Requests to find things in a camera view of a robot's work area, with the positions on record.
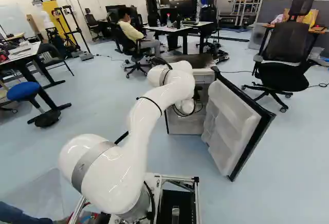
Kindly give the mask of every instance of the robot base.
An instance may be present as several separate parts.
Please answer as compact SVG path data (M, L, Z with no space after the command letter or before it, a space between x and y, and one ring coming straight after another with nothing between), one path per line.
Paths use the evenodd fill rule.
M145 182L152 191L155 201L156 224L201 224L199 207L199 178L177 177L147 173ZM77 218L87 199L81 197L69 224L77 223ZM112 215L108 224L127 224L116 215ZM136 220L134 223L149 224L148 219Z

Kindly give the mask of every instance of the whiteboard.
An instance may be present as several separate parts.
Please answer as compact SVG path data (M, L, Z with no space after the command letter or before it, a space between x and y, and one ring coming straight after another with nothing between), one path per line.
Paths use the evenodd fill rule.
M26 38L35 36L18 4L0 6L0 25L7 34L25 32L24 37Z

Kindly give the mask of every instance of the light gray floor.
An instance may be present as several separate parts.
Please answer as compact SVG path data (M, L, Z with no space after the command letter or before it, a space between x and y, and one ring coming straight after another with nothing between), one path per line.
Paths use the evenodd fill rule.
M189 53L197 52L197 41L189 38ZM252 70L256 51L247 49L248 43L221 43L231 58L219 65L221 70ZM111 55L113 60L127 59L114 51L113 42L92 45L91 49L93 53ZM29 103L22 103L18 114L2 114L0 119L0 196L37 216L68 215L79 197L52 170L57 167L61 147L83 133L114 141L126 131L126 116L136 97L151 88L140 72L126 79L122 61L96 57L85 62L73 59L68 64L76 76L72 77L65 67L53 69L50 73L54 79L65 79L66 83L47 89L57 104L72 103L71 108L62 111L60 122L48 129L27 125L26 121L38 114ZM47 83L44 77L35 76ZM325 68L313 67L306 76L311 84L329 82ZM254 81L249 73L225 77L237 86ZM251 90L247 93L251 97L259 94ZM39 97L37 100L47 109ZM311 88L285 100L290 107L285 114L279 112L272 98L261 100L259 103L277 117L234 183L219 174L199 136L168 136L161 118L151 136L148 171L199 176L203 223L327 223L328 100L328 89ZM62 210L59 195L63 198Z

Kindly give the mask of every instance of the gray pants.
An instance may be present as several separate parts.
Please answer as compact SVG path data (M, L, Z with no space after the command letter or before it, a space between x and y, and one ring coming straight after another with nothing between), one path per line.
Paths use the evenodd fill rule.
M153 39L154 33L148 33L146 35L146 40L148 41L141 41L140 47L141 48L154 48L155 56L160 58L160 41Z

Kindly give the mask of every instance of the chair wheel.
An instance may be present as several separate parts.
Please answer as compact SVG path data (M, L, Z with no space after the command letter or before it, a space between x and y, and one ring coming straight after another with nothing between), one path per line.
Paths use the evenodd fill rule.
M281 107L281 108L280 108L280 112L285 113L285 112L287 112L287 109L284 108L284 107Z

